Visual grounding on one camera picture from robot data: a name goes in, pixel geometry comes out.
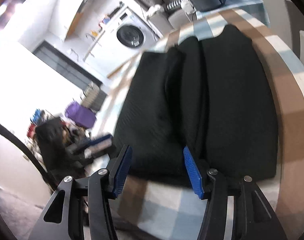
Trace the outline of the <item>black knit sweater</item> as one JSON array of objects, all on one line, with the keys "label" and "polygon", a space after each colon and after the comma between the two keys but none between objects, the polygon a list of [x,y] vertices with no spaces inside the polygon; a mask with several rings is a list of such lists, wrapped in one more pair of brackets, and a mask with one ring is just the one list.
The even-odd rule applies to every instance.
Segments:
[{"label": "black knit sweater", "polygon": [[251,39],[233,25],[143,53],[114,132],[117,149],[132,147],[130,175],[185,187],[185,147],[205,168],[265,180],[276,174],[277,142],[266,74]]}]

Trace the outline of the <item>shoe rack with shoes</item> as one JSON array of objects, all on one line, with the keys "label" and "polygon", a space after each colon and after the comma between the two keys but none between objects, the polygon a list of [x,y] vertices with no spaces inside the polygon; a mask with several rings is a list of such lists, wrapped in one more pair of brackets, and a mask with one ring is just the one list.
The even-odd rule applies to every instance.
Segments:
[{"label": "shoe rack with shoes", "polygon": [[44,110],[37,109],[30,119],[27,137],[37,138],[51,144],[63,144],[64,121],[58,116],[46,115]]}]

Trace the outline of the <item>purple bag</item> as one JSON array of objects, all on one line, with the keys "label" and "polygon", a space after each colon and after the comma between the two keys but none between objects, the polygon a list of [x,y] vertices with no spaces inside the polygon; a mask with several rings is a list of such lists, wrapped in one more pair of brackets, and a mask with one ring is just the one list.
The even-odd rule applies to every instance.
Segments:
[{"label": "purple bag", "polygon": [[96,114],[75,101],[66,108],[65,116],[85,129],[92,128],[96,122]]}]

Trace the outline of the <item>checkered plaid tablecloth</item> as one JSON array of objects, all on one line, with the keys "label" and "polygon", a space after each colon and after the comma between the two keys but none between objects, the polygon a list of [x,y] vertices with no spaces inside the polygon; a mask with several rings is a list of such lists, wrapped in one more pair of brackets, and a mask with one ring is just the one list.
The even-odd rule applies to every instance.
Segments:
[{"label": "checkered plaid tablecloth", "polygon": [[304,73],[236,10],[132,59],[107,126],[133,149],[112,208],[159,239],[304,239]]}]

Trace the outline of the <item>white washing machine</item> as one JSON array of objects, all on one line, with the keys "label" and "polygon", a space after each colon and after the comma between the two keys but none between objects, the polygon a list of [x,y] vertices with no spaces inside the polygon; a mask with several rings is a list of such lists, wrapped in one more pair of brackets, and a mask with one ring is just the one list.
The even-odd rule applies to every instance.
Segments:
[{"label": "white washing machine", "polygon": [[126,8],[118,17],[118,26],[112,31],[121,53],[132,55],[151,48],[159,36],[135,12]]}]

